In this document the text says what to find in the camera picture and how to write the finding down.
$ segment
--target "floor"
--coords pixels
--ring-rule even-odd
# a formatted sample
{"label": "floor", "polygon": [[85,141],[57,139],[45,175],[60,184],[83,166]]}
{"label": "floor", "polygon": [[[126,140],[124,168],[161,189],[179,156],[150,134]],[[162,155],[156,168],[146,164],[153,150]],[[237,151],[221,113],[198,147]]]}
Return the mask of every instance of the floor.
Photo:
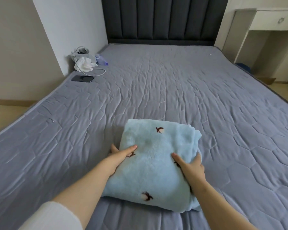
{"label": "floor", "polygon": [[[275,92],[288,100],[288,84],[272,84],[270,85]],[[21,116],[28,107],[23,106],[0,106],[0,129],[8,126]]]}

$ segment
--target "drawer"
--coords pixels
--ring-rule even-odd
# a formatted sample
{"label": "drawer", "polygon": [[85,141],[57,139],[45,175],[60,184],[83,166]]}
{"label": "drawer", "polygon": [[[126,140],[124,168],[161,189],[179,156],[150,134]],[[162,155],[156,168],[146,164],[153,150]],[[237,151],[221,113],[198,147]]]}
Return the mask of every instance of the drawer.
{"label": "drawer", "polygon": [[288,11],[257,11],[250,30],[288,31]]}

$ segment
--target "drawer knob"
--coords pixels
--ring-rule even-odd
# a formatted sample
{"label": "drawer knob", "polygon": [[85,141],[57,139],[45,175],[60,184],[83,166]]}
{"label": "drawer knob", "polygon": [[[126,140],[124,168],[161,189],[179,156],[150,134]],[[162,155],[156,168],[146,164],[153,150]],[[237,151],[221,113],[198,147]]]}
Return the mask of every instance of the drawer knob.
{"label": "drawer knob", "polygon": [[280,18],[277,23],[280,24],[280,23],[284,22],[284,20],[285,20],[285,18]]}

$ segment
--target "white cable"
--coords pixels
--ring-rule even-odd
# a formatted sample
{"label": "white cable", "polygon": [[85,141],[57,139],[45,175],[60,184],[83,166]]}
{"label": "white cable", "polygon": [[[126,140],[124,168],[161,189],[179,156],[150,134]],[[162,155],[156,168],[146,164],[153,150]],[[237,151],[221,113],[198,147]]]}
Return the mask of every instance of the white cable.
{"label": "white cable", "polygon": [[105,70],[105,69],[96,68],[96,69],[103,70],[104,72],[103,72],[102,74],[99,74],[99,75],[96,75],[96,76],[94,76],[94,75],[88,75],[88,74],[86,74],[85,72],[83,72],[83,71],[79,68],[79,66],[77,65],[77,61],[75,61],[76,66],[78,67],[78,69],[80,70],[80,72],[83,73],[85,76],[88,76],[88,77],[99,77],[99,76],[104,75],[104,74],[106,73],[106,70]]}

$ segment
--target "white wall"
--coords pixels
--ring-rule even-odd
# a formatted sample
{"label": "white wall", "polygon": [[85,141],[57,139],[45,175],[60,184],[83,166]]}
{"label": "white wall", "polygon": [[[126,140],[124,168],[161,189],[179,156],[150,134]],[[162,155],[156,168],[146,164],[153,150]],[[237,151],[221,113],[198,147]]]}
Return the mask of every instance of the white wall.
{"label": "white wall", "polygon": [[33,0],[63,74],[74,63],[68,55],[79,46],[91,53],[108,44],[101,0]]}
{"label": "white wall", "polygon": [[228,0],[227,7],[222,19],[215,46],[221,50],[226,41],[234,13],[236,9],[242,8],[288,8],[288,0]]}
{"label": "white wall", "polygon": [[32,0],[0,0],[0,99],[40,100],[64,79]]}

